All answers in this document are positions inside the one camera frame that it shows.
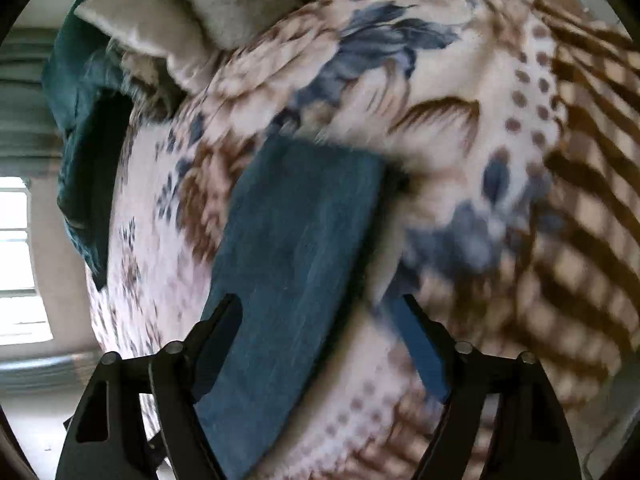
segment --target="brown dot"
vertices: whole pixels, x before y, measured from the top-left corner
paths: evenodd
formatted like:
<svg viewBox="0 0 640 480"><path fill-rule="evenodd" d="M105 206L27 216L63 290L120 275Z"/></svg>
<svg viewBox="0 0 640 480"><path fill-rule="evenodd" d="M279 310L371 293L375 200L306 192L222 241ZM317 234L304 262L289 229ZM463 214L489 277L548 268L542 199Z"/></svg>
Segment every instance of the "brown dot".
<svg viewBox="0 0 640 480"><path fill-rule="evenodd" d="M507 149L506 146L503 146L501 148L499 148L495 153L494 156L492 157L495 160L499 160L500 162L504 162L505 164L508 163L509 159L511 158L511 155L509 153L509 150Z"/></svg>
<svg viewBox="0 0 640 480"><path fill-rule="evenodd" d="M543 94L546 94L547 92L549 92L549 81L541 77L540 81L538 81L538 88L540 88L540 91Z"/></svg>
<svg viewBox="0 0 640 480"><path fill-rule="evenodd" d="M545 168L536 162L528 162L527 163L527 174L530 177L542 176L545 172Z"/></svg>
<svg viewBox="0 0 640 480"><path fill-rule="evenodd" d="M549 110L546 108L546 106L538 105L536 110L538 111L538 117L540 119L542 119L543 121L548 120L548 118L549 118Z"/></svg>
<svg viewBox="0 0 640 480"><path fill-rule="evenodd" d="M376 385L374 383L372 383L371 381L367 381L366 383L364 383L364 392L367 395L373 395L375 391L376 391Z"/></svg>
<svg viewBox="0 0 640 480"><path fill-rule="evenodd" d="M521 83L528 83L529 81L531 81L529 74L523 72L522 70L516 70L516 77Z"/></svg>
<svg viewBox="0 0 640 480"><path fill-rule="evenodd" d="M507 128L508 132L513 132L513 133L517 133L520 131L520 127L522 125L520 124L520 121L510 117L509 119L507 119L507 121L504 123L504 127Z"/></svg>
<svg viewBox="0 0 640 480"><path fill-rule="evenodd" d="M518 90L516 90L513 94L511 94L511 99L518 108L524 108L527 106L527 98L524 97L524 94Z"/></svg>
<svg viewBox="0 0 640 480"><path fill-rule="evenodd" d="M359 412L362 409L362 399L358 399L357 397L351 401L351 411Z"/></svg>
<svg viewBox="0 0 640 480"><path fill-rule="evenodd" d="M540 66L547 66L549 64L549 56L545 52L539 52L536 54L536 61Z"/></svg>
<svg viewBox="0 0 640 480"><path fill-rule="evenodd" d="M539 40L546 38L546 27L543 27L542 25L536 25L533 27L533 37L538 38Z"/></svg>
<svg viewBox="0 0 640 480"><path fill-rule="evenodd" d="M546 146L546 137L542 132L533 132L531 134L531 140L533 140L533 143L539 148L544 148Z"/></svg>

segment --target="blue fabric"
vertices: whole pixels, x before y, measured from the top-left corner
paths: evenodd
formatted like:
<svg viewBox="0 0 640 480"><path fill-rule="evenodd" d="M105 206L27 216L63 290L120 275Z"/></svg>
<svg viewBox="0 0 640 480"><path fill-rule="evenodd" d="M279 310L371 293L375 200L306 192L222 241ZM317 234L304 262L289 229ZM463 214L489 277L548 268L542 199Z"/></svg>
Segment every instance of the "blue fabric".
<svg viewBox="0 0 640 480"><path fill-rule="evenodd" d="M272 446L337 332L384 176L380 156L274 135L238 181L202 318L228 292L244 317L196 405L229 480Z"/></svg>
<svg viewBox="0 0 640 480"><path fill-rule="evenodd" d="M56 37L42 87L65 137L58 206L99 290L106 284L113 186L133 102L119 93L124 75L108 56L110 38L74 14L83 1L74 2Z"/></svg>

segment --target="floral blanket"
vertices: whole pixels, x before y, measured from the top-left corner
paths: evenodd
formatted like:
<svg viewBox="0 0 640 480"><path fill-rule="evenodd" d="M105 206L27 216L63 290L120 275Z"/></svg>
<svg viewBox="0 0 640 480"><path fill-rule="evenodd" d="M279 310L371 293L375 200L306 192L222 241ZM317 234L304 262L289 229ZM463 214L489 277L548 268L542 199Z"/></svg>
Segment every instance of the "floral blanket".
<svg viewBox="0 0 640 480"><path fill-rule="evenodd" d="M171 123L130 128L108 286L90 283L98 341L128 358L184 338L233 186L278 131L383 153L408 186L333 354L250 478L411 478L440 406L386 322L407 291L485 353L530 349L577 410L640 342L639 71L625 34L542 0L316 0ZM143 411L157 431L148 398Z"/></svg>

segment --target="teal cloth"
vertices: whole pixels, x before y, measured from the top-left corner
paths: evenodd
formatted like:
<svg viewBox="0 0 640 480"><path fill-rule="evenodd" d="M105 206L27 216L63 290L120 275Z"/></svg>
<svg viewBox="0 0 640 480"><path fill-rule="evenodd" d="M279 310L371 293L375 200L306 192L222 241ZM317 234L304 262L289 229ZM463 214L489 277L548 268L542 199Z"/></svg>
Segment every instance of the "teal cloth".
<svg viewBox="0 0 640 480"><path fill-rule="evenodd" d="M242 325L196 405L229 480L273 445L330 351L363 276L385 174L372 153L275 135L238 181L202 319L232 292ZM215 362L209 354L196 378Z"/></svg>
<svg viewBox="0 0 640 480"><path fill-rule="evenodd" d="M58 206L99 290L106 284L113 187L133 102L120 93L124 74L109 56L110 38L74 14L83 1L75 1L58 33L42 85L65 137Z"/></svg>
<svg viewBox="0 0 640 480"><path fill-rule="evenodd" d="M63 143L40 84L56 32L14 28L0 45L0 176L57 171Z"/></svg>

